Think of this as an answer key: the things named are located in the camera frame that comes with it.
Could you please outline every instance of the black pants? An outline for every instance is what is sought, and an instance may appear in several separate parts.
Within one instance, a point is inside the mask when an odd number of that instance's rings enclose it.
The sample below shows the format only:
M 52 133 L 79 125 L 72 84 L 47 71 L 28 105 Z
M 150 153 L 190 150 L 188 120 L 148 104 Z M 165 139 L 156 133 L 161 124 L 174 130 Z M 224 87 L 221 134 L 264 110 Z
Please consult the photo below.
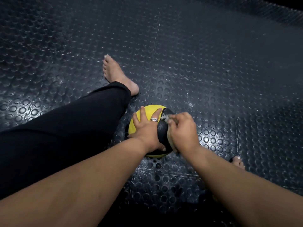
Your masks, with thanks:
M 130 99 L 113 82 L 0 133 L 0 199 L 102 152 Z

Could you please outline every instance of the gym floor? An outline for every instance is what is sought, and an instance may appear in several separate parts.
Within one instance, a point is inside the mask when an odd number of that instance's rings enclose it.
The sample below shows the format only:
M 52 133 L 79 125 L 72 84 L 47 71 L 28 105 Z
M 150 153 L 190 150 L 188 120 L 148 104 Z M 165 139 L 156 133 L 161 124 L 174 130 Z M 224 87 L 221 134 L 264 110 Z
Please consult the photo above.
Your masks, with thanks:
M 303 195 L 302 28 L 302 11 L 262 0 L 0 0 L 0 130 L 108 84 L 108 54 L 140 88 L 110 145 L 140 106 L 164 105 L 206 148 Z M 104 221 L 139 215 L 237 225 L 175 153 L 143 159 Z

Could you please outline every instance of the person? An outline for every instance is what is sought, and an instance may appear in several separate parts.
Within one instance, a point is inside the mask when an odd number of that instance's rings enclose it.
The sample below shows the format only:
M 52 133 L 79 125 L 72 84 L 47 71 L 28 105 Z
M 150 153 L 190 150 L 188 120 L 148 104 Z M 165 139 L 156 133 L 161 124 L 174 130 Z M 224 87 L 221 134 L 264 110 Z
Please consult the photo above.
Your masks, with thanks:
M 141 107 L 136 132 L 101 152 L 139 90 L 110 56 L 103 63 L 109 85 L 1 133 L 0 226 L 97 226 L 142 158 L 164 148 Z M 187 112 L 169 124 L 178 151 L 241 225 L 303 226 L 301 196 L 200 146 Z

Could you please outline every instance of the silver ring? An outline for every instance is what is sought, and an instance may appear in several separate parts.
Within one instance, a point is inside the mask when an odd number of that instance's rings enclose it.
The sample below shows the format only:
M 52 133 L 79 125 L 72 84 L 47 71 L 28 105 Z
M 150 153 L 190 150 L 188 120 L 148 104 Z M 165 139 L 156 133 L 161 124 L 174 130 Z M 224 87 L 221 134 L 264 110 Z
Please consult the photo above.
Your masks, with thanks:
M 157 118 L 151 118 L 151 121 L 158 122 L 159 120 Z

